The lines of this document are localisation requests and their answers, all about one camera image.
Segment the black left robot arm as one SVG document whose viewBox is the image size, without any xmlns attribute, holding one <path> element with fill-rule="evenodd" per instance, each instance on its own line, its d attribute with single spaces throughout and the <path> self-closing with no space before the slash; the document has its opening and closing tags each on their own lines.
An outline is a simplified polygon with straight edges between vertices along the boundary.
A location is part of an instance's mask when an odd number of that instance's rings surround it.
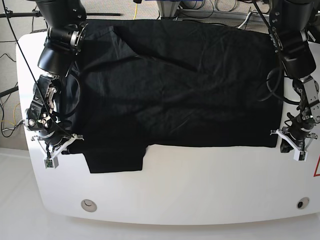
<svg viewBox="0 0 320 240">
<path fill-rule="evenodd" d="M 313 0 L 271 0 L 268 18 L 265 18 L 260 8 L 256 8 L 268 28 L 279 62 L 279 66 L 272 70 L 266 79 L 269 93 L 260 100 L 266 101 L 274 96 L 287 104 L 297 106 L 298 115 L 288 113 L 285 126 L 271 131 L 281 138 L 281 153 L 294 151 L 296 161 L 307 159 L 310 143 L 305 140 L 313 141 L 317 138 L 312 130 L 320 123 L 320 87 L 311 75 L 316 70 L 316 62 L 309 47 L 306 28 L 314 4 Z M 299 95 L 299 101 L 292 101 L 277 94 L 283 77 L 292 80 L 292 87 Z"/>
</svg>

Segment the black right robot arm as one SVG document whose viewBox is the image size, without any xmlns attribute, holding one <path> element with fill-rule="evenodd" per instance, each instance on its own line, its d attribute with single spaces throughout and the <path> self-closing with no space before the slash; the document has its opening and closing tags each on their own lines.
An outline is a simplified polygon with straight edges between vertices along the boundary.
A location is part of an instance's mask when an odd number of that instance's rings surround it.
<svg viewBox="0 0 320 240">
<path fill-rule="evenodd" d="M 44 71 L 35 81 L 33 98 L 26 111 L 26 127 L 36 132 L 34 139 L 44 143 L 44 160 L 54 159 L 80 136 L 67 131 L 76 109 L 68 113 L 55 111 L 61 93 L 61 81 L 69 75 L 79 83 L 72 70 L 86 34 L 87 14 L 79 0 L 38 0 L 36 5 L 48 24 L 44 49 L 37 66 Z"/>
</svg>

